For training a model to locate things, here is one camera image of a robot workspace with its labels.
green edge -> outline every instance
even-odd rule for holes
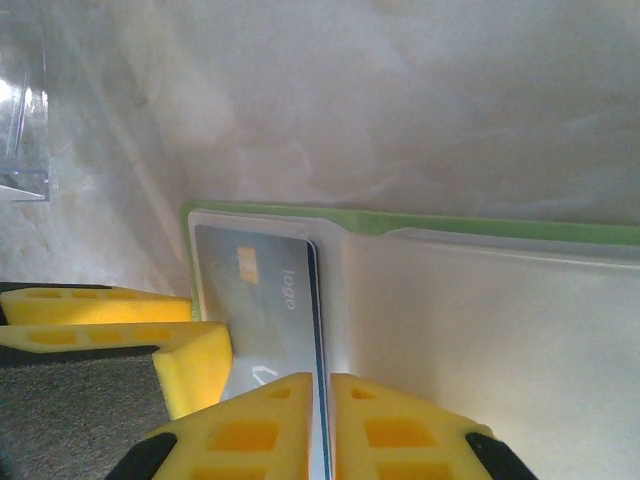
[[[580,223],[532,222],[526,220],[496,220],[488,218],[440,217],[397,213],[343,210],[337,208],[292,207],[249,203],[189,201],[182,206],[181,222],[191,265],[191,285],[194,318],[200,318],[195,285],[193,255],[189,242],[189,213],[196,209],[230,213],[253,213],[283,217],[326,218],[352,233],[382,235],[401,228],[424,228],[446,232],[488,235],[493,237],[527,238],[561,242],[595,243],[603,245],[640,245],[640,227],[620,225],[588,225]]]

card chip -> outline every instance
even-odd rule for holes
[[[256,259],[256,250],[251,247],[238,247],[238,265],[240,267],[240,278],[245,282],[259,283],[258,278],[258,261]]]

clear plastic box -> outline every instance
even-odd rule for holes
[[[42,29],[0,15],[0,201],[49,198]]]

credit card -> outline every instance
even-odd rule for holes
[[[314,374],[311,478],[329,479],[329,422],[317,252],[303,239],[196,225],[204,320],[226,324],[234,363],[224,399]]]

